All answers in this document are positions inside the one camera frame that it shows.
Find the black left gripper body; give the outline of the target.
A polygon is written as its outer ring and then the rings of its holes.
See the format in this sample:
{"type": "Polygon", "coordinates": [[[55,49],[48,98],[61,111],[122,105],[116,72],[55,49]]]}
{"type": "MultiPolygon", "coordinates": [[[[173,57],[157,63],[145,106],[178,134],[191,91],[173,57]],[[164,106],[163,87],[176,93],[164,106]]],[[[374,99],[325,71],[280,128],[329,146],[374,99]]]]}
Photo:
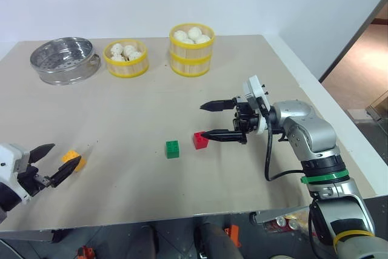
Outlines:
{"type": "Polygon", "coordinates": [[[31,197],[45,188],[55,187],[50,177],[41,176],[38,171],[37,167],[28,165],[25,172],[19,173],[17,177],[19,184],[31,197]]]}

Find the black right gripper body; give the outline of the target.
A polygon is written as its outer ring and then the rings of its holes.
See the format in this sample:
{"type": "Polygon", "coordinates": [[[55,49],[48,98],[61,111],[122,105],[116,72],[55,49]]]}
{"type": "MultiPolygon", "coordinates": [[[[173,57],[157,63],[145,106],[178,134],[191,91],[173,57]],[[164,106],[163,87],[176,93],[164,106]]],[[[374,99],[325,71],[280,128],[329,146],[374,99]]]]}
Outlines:
{"type": "Polygon", "coordinates": [[[233,126],[235,131],[249,133],[258,129],[259,115],[251,108],[247,101],[239,96],[233,99],[235,104],[235,118],[233,126]]]}

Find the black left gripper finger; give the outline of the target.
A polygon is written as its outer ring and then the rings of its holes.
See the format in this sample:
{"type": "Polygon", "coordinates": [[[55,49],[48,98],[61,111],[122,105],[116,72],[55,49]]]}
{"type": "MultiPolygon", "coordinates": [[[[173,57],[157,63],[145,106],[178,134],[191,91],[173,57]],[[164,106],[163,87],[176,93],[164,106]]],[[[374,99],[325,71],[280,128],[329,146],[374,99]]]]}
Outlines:
{"type": "Polygon", "coordinates": [[[58,171],[50,177],[50,186],[57,187],[59,186],[67,177],[69,177],[78,166],[81,160],[81,156],[77,156],[71,160],[65,162],[58,171]]]}
{"type": "Polygon", "coordinates": [[[45,157],[52,148],[55,147],[54,143],[44,144],[30,151],[29,163],[33,164],[45,157]]]}

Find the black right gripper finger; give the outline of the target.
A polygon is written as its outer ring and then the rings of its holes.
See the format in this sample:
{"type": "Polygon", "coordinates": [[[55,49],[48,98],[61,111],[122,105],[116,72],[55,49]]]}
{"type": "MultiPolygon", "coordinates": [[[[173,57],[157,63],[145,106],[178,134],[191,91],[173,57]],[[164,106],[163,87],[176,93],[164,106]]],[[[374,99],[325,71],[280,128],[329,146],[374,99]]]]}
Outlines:
{"type": "Polygon", "coordinates": [[[221,99],[209,101],[200,106],[200,109],[209,112],[221,112],[223,110],[231,110],[236,106],[236,99],[221,99]]]}
{"type": "Polygon", "coordinates": [[[230,131],[227,129],[216,129],[202,133],[202,137],[219,142],[238,142],[246,144],[246,134],[242,131],[230,131]]]}

